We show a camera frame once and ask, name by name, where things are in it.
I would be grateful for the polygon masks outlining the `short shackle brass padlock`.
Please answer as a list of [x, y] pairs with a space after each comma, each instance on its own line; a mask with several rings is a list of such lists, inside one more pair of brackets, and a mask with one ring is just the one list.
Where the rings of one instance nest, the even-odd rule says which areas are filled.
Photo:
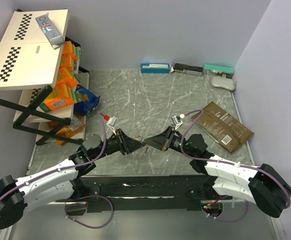
[[141, 135], [138, 135], [134, 139], [135, 140], [138, 140], [138, 141], [142, 141], [143, 140], [143, 137]]

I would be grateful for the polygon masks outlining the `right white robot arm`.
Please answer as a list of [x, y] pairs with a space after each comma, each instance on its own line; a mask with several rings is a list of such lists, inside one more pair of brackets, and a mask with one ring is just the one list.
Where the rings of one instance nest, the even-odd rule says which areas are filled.
[[291, 187], [271, 165], [250, 166], [226, 160], [207, 150], [201, 134], [185, 139], [169, 126], [162, 133], [146, 138], [144, 143], [163, 152], [172, 149], [182, 153], [190, 158], [190, 165], [197, 173], [214, 177], [214, 182], [203, 188], [209, 199], [228, 195], [246, 200], [273, 218], [279, 218], [289, 205]]

